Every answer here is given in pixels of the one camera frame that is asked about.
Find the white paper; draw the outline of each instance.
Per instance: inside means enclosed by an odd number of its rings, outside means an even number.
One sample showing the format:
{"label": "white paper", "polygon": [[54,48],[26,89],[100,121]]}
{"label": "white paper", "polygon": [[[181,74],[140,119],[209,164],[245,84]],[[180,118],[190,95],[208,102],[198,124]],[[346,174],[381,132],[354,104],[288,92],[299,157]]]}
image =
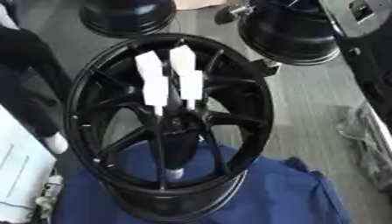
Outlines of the white paper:
{"label": "white paper", "polygon": [[0,124],[0,221],[27,222],[56,159],[1,105]]}

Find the wheel spoke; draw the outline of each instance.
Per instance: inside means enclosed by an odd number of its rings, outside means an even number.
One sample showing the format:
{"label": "wheel spoke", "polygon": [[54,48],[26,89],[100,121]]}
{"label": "wheel spoke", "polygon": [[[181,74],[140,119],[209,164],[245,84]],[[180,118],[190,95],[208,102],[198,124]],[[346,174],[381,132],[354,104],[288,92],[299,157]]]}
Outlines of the wheel spoke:
{"label": "wheel spoke", "polygon": [[229,88],[232,86],[254,86],[257,85],[255,80],[250,79],[238,79],[238,78],[229,78],[222,77],[216,75],[208,76],[208,79],[205,81],[204,90],[206,92],[213,92],[222,88]]}
{"label": "wheel spoke", "polygon": [[211,127],[206,126],[200,118],[198,118],[197,115],[194,116],[194,121],[199,125],[200,130],[201,130],[201,135],[206,139],[206,141],[210,144],[212,154],[213,154],[213,160],[214,160],[214,165],[215,165],[215,171],[220,172],[220,173],[225,173],[229,174],[230,170],[228,168],[228,165],[225,162],[225,159],[221,155],[221,150],[218,145],[218,142],[216,141],[216,138],[214,136],[213,131],[211,130]]}
{"label": "wheel spoke", "polygon": [[158,121],[157,127],[155,128],[155,143],[152,143],[152,152],[156,155],[157,161],[157,177],[159,182],[159,189],[167,189],[167,179],[166,179],[166,168],[165,168],[165,152],[163,143],[163,132],[162,132],[161,121]]}
{"label": "wheel spoke", "polygon": [[93,72],[101,76],[102,78],[105,78],[106,80],[110,81],[111,83],[115,84],[119,88],[127,88],[129,86],[129,84],[112,77],[111,75],[103,72],[98,68],[94,69]]}
{"label": "wheel spoke", "polygon": [[98,158],[104,164],[106,164],[111,155],[123,151],[133,144],[137,144],[148,139],[151,139],[151,133],[145,127],[137,128],[128,135],[123,136],[119,140],[110,144],[103,150],[100,150],[98,152]]}
{"label": "wheel spoke", "polygon": [[207,122],[215,125],[238,125],[240,127],[260,127],[265,125],[264,120],[255,119],[245,115],[233,115],[224,112],[210,111]]}
{"label": "wheel spoke", "polygon": [[94,113],[102,112],[104,110],[121,107],[126,104],[131,103],[140,103],[143,101],[143,95],[140,89],[135,89],[132,93],[123,94],[114,98],[107,99],[105,101],[101,101],[96,103],[93,106],[88,108],[84,108],[82,111],[76,113],[76,117],[86,117],[91,116]]}
{"label": "wheel spoke", "polygon": [[219,50],[218,52],[215,53],[215,55],[211,58],[211,60],[208,62],[206,65],[206,69],[204,70],[204,74],[209,75],[215,68],[218,58],[224,53],[223,50]]}

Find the black wheel rim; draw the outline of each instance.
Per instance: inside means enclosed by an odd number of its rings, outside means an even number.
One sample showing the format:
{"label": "black wheel rim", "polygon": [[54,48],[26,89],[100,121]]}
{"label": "black wheel rim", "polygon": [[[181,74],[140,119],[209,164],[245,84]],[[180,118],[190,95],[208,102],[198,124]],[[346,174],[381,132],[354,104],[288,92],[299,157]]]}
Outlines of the black wheel rim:
{"label": "black wheel rim", "polygon": [[[198,135],[210,144],[215,162],[213,173],[192,181],[173,183],[165,176],[167,166],[163,159],[164,153],[161,153],[165,150],[162,149],[162,137],[167,138],[166,132],[161,131],[166,115],[160,120],[151,118],[152,110],[141,103],[143,81],[136,72],[134,57],[154,50],[161,60],[166,61],[168,50],[183,43],[189,45],[198,56],[198,69],[203,70],[206,76],[206,95],[220,102],[229,113],[210,111],[204,101],[199,103],[196,112],[187,112],[180,107],[174,114],[166,113],[169,114],[167,117],[185,117],[184,120],[190,121],[196,127]],[[125,79],[123,73],[116,73],[115,70],[117,65],[122,64],[126,65],[124,71],[132,74]],[[168,63],[165,65],[165,74],[174,80],[175,75]],[[132,109],[143,126],[102,149],[102,133],[116,111],[124,107]],[[177,201],[174,203],[178,203],[178,200],[189,200],[189,195],[215,199],[213,207],[211,202],[208,204],[201,199],[193,211],[189,209],[167,215],[159,211],[141,213],[122,206],[127,212],[146,220],[171,222],[191,221],[210,214],[233,197],[241,185],[245,171],[263,151],[270,137],[272,123],[271,96],[263,75],[228,46],[208,38],[184,34],[156,34],[135,41],[125,41],[97,56],[76,79],[65,118],[66,133],[75,154],[111,191],[131,195],[133,200],[141,197],[151,203],[160,203],[163,197],[175,198]],[[222,160],[210,129],[214,125],[225,124],[238,125],[243,135],[241,148],[227,163]],[[156,181],[134,177],[121,171],[113,162],[108,162],[117,152],[144,140],[148,140],[152,152],[157,153]]]}

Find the gray floor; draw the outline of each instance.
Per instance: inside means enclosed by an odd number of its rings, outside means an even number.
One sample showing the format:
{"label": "gray floor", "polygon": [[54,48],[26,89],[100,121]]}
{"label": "gray floor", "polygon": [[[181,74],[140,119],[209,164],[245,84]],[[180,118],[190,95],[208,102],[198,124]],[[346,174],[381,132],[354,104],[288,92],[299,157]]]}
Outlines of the gray floor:
{"label": "gray floor", "polygon": [[[344,1],[331,2],[336,2],[331,7],[342,17],[347,15],[340,9]],[[23,1],[21,9],[22,26],[47,41],[73,77],[97,53],[120,41],[97,36],[85,29],[78,18],[79,5],[80,0],[34,0]],[[259,59],[243,44],[234,24],[217,26],[213,23],[215,12],[216,8],[179,11],[177,21],[168,31],[217,39],[251,60]],[[355,144],[336,130],[347,109],[363,100],[342,59],[337,58],[322,66],[284,66],[279,75],[267,80],[274,98],[276,120],[264,156],[297,156],[311,168],[321,170],[336,186],[353,223],[392,223],[392,208],[387,197],[377,193],[364,178],[358,169]],[[40,79],[32,79],[28,86],[48,91]],[[60,108],[52,109],[51,114],[60,120]],[[232,140],[233,131],[225,131],[228,134],[226,139]],[[69,173],[75,164],[71,152],[59,161],[64,173]]]}

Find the blue fabric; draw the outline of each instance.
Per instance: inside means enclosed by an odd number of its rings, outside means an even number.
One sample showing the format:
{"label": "blue fabric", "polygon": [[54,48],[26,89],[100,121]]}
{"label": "blue fabric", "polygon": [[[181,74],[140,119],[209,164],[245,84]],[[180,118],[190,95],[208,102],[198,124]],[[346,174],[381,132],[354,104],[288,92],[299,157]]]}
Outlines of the blue fabric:
{"label": "blue fabric", "polygon": [[[225,159],[235,149],[221,147]],[[138,145],[121,155],[120,164],[137,176],[153,179],[154,167],[147,145]],[[185,168],[187,179],[212,170],[206,145],[199,147]],[[54,224],[143,224],[117,208],[100,184],[81,169],[66,183]],[[318,171],[308,171],[296,158],[276,161],[260,157],[249,169],[238,193],[218,212],[197,224],[347,224],[349,217],[331,183]]]}

